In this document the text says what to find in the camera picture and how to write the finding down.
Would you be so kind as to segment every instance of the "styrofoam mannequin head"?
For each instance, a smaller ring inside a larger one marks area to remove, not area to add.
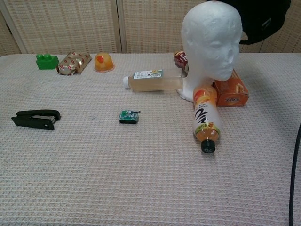
[[[227,80],[238,59],[242,34],[238,11],[223,2],[208,1],[192,8],[182,24],[182,43],[189,64],[182,98],[192,101],[194,88]]]

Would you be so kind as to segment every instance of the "cardboard box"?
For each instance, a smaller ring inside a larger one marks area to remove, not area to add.
[[[235,70],[227,81],[214,81],[218,107],[242,107],[249,99],[249,91]]]

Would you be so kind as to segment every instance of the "candy wrapper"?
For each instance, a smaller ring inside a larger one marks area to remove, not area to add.
[[[56,66],[56,70],[62,75],[81,74],[91,59],[88,53],[68,53],[65,59]]]

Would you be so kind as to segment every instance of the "plastic bottle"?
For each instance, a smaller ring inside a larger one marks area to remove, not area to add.
[[[201,142],[202,151],[215,151],[215,142],[220,136],[221,121],[216,107],[217,93],[210,85],[198,86],[193,91],[193,131]]]
[[[135,72],[123,79],[126,89],[133,91],[173,90],[183,87],[181,68]]]

